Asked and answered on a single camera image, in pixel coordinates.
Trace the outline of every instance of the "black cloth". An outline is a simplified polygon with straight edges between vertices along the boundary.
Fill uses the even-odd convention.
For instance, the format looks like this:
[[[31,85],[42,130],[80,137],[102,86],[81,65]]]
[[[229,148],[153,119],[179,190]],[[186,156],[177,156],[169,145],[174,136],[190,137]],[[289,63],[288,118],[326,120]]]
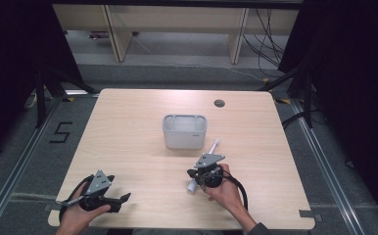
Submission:
[[[248,235],[271,235],[271,233],[262,223],[258,223]]]

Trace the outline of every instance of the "human hand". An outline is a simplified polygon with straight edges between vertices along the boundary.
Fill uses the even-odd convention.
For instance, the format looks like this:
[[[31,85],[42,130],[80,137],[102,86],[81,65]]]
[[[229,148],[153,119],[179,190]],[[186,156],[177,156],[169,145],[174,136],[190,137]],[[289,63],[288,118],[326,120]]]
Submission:
[[[82,189],[85,187],[83,183],[74,193],[73,199],[78,198],[82,192]],[[79,204],[75,204],[64,213],[62,217],[60,227],[58,228],[57,235],[74,235],[79,234],[85,230],[89,223],[97,216],[108,212],[110,210],[110,205],[104,205],[94,211],[85,211],[81,208]]]
[[[228,164],[221,164],[220,167],[223,169],[223,175],[229,176],[230,171]],[[231,213],[233,213],[234,210],[238,210],[240,207],[244,207],[238,192],[238,187],[226,178],[222,179],[222,183],[218,187],[207,187],[205,192],[210,195],[210,201],[216,201],[220,206]]]
[[[221,164],[220,167],[223,169],[223,175],[229,176],[229,166]],[[223,178],[218,187],[207,187],[205,193],[210,195],[210,201],[216,201],[221,207],[229,211],[247,233],[256,226],[257,223],[244,208],[238,187],[233,182]]]

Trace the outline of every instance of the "grommet hole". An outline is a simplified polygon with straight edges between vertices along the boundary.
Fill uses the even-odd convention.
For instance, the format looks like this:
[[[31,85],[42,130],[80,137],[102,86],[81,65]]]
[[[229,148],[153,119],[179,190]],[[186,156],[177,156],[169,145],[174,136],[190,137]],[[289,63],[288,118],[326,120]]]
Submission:
[[[223,100],[215,100],[213,102],[218,108],[222,108],[225,106],[225,102]]]

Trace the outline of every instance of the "white plastic container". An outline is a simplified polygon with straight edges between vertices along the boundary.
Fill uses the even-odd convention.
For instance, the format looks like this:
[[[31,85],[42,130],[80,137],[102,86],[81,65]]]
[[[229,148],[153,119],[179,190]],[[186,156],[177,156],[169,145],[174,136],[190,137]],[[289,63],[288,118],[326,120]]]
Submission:
[[[202,149],[207,128],[207,119],[200,115],[166,115],[165,145],[170,149]]]

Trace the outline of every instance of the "cable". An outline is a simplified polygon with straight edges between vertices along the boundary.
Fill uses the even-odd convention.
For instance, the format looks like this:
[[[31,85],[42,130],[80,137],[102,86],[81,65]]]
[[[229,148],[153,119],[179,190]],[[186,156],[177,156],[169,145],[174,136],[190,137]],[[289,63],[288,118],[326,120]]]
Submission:
[[[319,112],[319,110],[318,110],[318,109],[315,109],[315,110],[312,110],[311,112]],[[293,122],[293,120],[295,120],[295,119],[297,119],[297,118],[301,118],[301,117],[303,117],[305,114],[306,114],[306,112],[303,111],[303,112],[300,112],[300,113],[298,113],[298,114],[295,114],[295,115],[293,115],[293,116],[287,118],[286,120],[282,121],[281,123],[282,123],[282,125],[283,125],[283,129],[286,129],[287,126],[288,126],[291,122]]]
[[[236,178],[234,178],[231,173],[229,173],[226,170],[224,170],[223,172],[227,173],[228,176],[225,176],[225,175],[214,175],[214,176],[226,178],[229,181],[231,181],[233,184],[235,184],[240,189],[240,191],[241,191],[243,202],[244,202],[244,208],[246,210],[248,210],[248,197],[247,197],[247,191],[245,191],[244,186],[241,184],[240,181],[238,181]]]

